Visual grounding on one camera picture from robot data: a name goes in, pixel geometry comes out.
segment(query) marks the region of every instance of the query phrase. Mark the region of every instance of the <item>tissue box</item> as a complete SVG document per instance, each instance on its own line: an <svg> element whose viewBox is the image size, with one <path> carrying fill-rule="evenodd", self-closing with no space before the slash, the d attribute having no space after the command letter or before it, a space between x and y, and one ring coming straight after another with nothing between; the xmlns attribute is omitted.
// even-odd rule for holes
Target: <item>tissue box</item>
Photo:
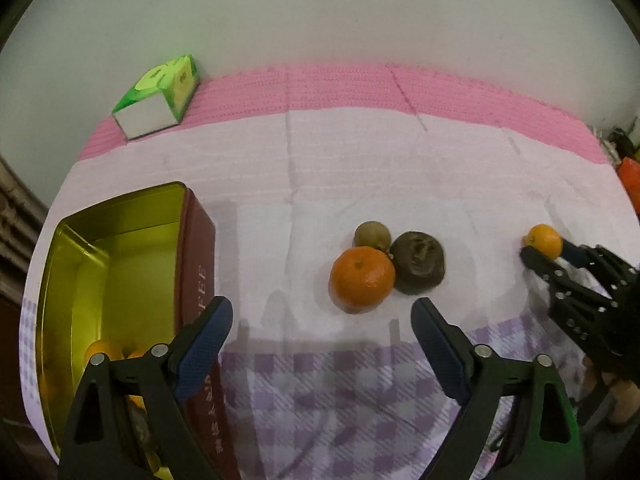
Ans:
<svg viewBox="0 0 640 480"><path fill-rule="evenodd" d="M182 120L197 85L193 57L177 57L143 75L111 114L127 139L174 126Z"/></svg>

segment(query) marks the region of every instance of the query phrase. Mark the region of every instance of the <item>metal rivet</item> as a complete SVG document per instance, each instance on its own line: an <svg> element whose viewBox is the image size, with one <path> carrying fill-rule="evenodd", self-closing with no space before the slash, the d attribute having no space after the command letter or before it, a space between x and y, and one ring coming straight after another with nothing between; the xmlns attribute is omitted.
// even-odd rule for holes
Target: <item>metal rivet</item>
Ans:
<svg viewBox="0 0 640 480"><path fill-rule="evenodd" d="M554 362L551 360L551 357L549 357L546 354L540 354L538 356L538 362L543 365L543 366L551 366Z"/></svg>
<svg viewBox="0 0 640 480"><path fill-rule="evenodd" d="M168 351L169 351L169 347L165 344L160 343L159 345L156 345L151 349L151 355L153 357L162 357Z"/></svg>
<svg viewBox="0 0 640 480"><path fill-rule="evenodd" d="M94 366L102 364L103 361L104 354L94 354L91 356L91 359L89 359L89 362Z"/></svg>
<svg viewBox="0 0 640 480"><path fill-rule="evenodd" d="M474 348L474 351L476 352L476 355L479 355L480 357L491 357L491 354L493 353L491 347L487 345L478 345Z"/></svg>

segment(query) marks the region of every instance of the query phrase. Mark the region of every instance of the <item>metal tin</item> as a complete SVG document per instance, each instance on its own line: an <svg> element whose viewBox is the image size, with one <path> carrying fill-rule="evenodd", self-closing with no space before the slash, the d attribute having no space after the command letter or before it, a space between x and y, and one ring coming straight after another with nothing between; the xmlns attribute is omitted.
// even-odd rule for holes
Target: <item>metal tin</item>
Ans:
<svg viewBox="0 0 640 480"><path fill-rule="evenodd" d="M180 182L101 202L56 227L36 326L38 388L55 451L84 353L108 338L127 355L170 342L213 297L215 230Z"/></svg>

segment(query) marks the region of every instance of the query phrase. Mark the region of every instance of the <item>kiwi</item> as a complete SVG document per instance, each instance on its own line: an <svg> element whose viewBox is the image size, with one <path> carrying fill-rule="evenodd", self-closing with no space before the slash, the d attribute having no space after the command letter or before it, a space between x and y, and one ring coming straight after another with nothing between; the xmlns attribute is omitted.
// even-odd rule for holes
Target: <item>kiwi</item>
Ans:
<svg viewBox="0 0 640 480"><path fill-rule="evenodd" d="M401 234L391 245L396 268L395 288L403 294L421 294L444 279L444 250L436 238L418 231Z"/></svg>
<svg viewBox="0 0 640 480"><path fill-rule="evenodd" d="M383 253L388 253L391 246L391 232L380 222L369 221L360 224L353 236L354 247L372 247Z"/></svg>

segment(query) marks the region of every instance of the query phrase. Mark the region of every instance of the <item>white side of tissue box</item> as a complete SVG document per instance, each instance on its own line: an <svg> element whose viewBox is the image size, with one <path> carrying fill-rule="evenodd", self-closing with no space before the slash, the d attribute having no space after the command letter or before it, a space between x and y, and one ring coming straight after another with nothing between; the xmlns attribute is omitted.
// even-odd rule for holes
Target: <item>white side of tissue box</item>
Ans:
<svg viewBox="0 0 640 480"><path fill-rule="evenodd" d="M127 139L135 139L178 124L162 92L118 110L113 117Z"/></svg>

